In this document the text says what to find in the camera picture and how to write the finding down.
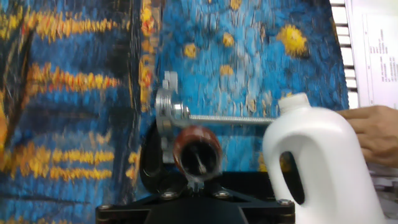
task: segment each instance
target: bottle cap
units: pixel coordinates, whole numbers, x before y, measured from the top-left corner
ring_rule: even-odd
[[[311,107],[308,97],[305,93],[297,93],[290,97],[283,98],[278,102],[280,115],[303,107]]]

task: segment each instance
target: tapestry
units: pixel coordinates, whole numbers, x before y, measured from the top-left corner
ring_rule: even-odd
[[[300,92],[348,109],[327,0],[0,0],[0,223],[94,223],[147,196],[166,71],[192,114],[276,118]],[[266,172],[264,128],[212,131],[223,170]]]

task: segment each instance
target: black mount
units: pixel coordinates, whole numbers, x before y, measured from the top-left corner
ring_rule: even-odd
[[[152,195],[130,205],[102,205],[97,224],[276,224],[295,223],[294,203],[265,202],[218,184],[205,184],[195,193],[185,186]]]
[[[155,124],[144,141],[140,162],[142,183],[153,195],[129,205],[99,206],[97,224],[295,223],[294,203],[275,200],[266,172],[223,172],[194,191],[183,174],[163,165]],[[296,201],[303,201],[298,173],[284,177]]]

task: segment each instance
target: white paper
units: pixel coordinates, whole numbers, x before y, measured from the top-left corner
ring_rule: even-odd
[[[368,105],[398,109],[397,27],[398,16],[363,15]]]

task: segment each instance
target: bolt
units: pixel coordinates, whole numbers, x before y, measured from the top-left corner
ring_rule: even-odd
[[[109,208],[111,208],[112,207],[112,205],[100,205],[99,207],[98,207],[98,209],[100,209],[100,210],[105,210],[105,209],[109,209]]]
[[[272,118],[234,117],[234,116],[190,115],[189,116],[189,120],[191,122],[193,122],[193,123],[262,125],[262,124],[271,124],[275,119],[272,119]]]
[[[218,199],[226,199],[229,198],[229,193],[225,190],[220,190],[219,192],[214,194],[214,197]]]
[[[175,192],[164,192],[161,197],[164,200],[172,200],[172,199],[177,197],[177,193],[175,193]]]
[[[287,199],[280,199],[280,200],[278,200],[278,203],[279,203],[279,205],[288,206],[293,202],[291,200],[287,200]]]

